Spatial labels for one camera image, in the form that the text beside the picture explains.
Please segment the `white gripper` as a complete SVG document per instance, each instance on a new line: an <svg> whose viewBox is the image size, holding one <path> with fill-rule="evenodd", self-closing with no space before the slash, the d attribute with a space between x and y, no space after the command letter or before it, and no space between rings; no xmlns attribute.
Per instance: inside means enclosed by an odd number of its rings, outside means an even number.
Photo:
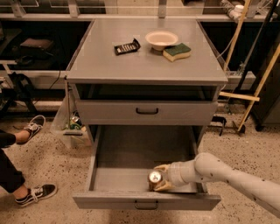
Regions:
<svg viewBox="0 0 280 224"><path fill-rule="evenodd" d="M194 168L194 161L174 162L171 164L161 164L154 167L154 170L167 172L167 180L161 180L153 187L155 192L168 191L175 186L180 187L197 180L197 173Z"/></svg>

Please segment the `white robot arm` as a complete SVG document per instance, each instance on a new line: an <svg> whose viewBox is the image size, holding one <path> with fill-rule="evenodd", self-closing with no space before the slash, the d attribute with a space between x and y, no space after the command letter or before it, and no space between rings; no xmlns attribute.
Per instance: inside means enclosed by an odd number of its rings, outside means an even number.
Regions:
<svg viewBox="0 0 280 224"><path fill-rule="evenodd" d="M280 217L280 185L239 171L211 153L201 152L185 162L161 164L154 168L161 179L153 186L156 192L189 183L225 182L276 217Z"/></svg>

